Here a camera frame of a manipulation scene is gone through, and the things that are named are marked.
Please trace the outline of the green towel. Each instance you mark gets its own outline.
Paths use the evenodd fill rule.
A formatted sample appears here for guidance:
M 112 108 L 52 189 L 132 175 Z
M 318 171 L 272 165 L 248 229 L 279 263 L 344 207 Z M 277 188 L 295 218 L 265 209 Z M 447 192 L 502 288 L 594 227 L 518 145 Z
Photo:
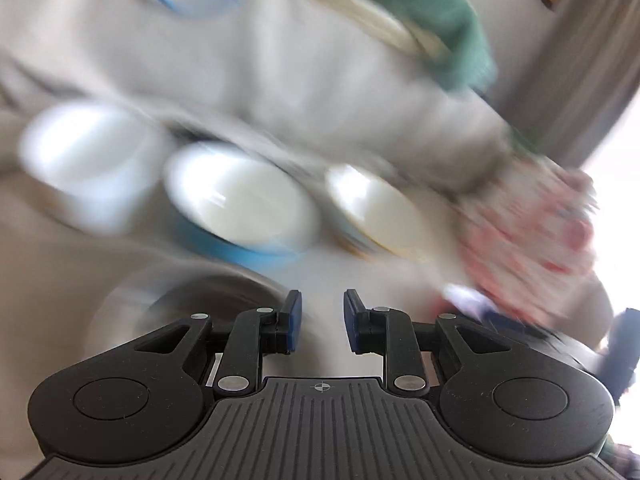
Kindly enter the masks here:
M 425 65 L 445 90 L 486 91 L 497 78 L 489 41 L 468 0 L 373 0 L 412 28 L 428 32 L 442 44 Z

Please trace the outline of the beige sofa cover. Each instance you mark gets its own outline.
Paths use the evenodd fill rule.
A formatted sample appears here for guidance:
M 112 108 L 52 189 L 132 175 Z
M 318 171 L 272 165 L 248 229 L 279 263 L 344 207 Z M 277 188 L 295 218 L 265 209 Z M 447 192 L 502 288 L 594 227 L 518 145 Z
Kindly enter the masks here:
M 611 479 L 613 403 L 591 375 L 457 315 L 413 323 L 427 392 L 387 392 L 352 352 L 343 296 L 399 310 L 419 274 L 312 245 L 254 271 L 299 290 L 296 349 L 256 392 L 216 392 L 228 330 L 194 313 L 95 356 L 96 310 L 139 271 L 189 257 L 174 236 L 93 236 L 44 206 L 17 155 L 26 126 L 73 100 L 217 142 L 317 195 L 338 162 L 446 191 L 503 158 L 509 129 L 472 92 L 314 0 L 243 0 L 179 18 L 149 0 L 1 0 L 1 474 L 6 479 Z M 140 218 L 163 229 L 162 177 Z

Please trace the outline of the white bowl gold rim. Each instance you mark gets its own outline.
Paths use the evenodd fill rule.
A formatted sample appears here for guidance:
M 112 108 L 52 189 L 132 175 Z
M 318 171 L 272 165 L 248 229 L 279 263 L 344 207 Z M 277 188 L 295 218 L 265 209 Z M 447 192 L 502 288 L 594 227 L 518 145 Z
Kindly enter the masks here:
M 324 173 L 324 190 L 334 226 L 357 252 L 426 259 L 425 222 L 398 188 L 368 170 L 341 164 Z

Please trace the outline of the stainless steel bowl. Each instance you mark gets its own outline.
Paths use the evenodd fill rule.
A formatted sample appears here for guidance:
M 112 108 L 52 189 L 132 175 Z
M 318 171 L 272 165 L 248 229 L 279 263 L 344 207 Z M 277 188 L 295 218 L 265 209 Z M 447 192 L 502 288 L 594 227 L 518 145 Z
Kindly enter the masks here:
M 96 310 L 84 340 L 85 358 L 194 313 L 231 322 L 258 307 L 281 307 L 288 290 L 222 261 L 178 260 L 139 271 L 117 285 Z

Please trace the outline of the pink floral blanket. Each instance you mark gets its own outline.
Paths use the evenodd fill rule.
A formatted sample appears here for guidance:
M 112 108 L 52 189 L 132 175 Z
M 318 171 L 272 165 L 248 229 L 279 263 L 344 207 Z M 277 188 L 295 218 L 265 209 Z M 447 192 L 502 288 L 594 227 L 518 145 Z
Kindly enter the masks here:
M 459 200 L 460 255 L 476 288 L 539 324 L 568 318 L 592 274 L 592 180 L 532 155 L 512 157 Z

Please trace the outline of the white plastic tub orange label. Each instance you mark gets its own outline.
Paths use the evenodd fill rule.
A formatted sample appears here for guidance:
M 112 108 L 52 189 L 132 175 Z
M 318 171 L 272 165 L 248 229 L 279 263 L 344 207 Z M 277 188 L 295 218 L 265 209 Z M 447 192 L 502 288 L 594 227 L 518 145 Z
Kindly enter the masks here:
M 73 100 L 38 114 L 17 155 L 54 218 L 93 236 L 121 236 L 134 228 L 176 147 L 145 114 Z

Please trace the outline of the blue enamel bowl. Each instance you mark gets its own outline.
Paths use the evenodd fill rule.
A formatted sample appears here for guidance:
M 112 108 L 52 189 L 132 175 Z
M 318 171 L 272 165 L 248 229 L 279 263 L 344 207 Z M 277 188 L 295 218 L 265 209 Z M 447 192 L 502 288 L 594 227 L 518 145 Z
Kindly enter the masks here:
M 320 212 L 300 183 L 229 145 L 180 148 L 163 186 L 176 240 L 201 256 L 258 270 L 297 259 L 320 234 Z

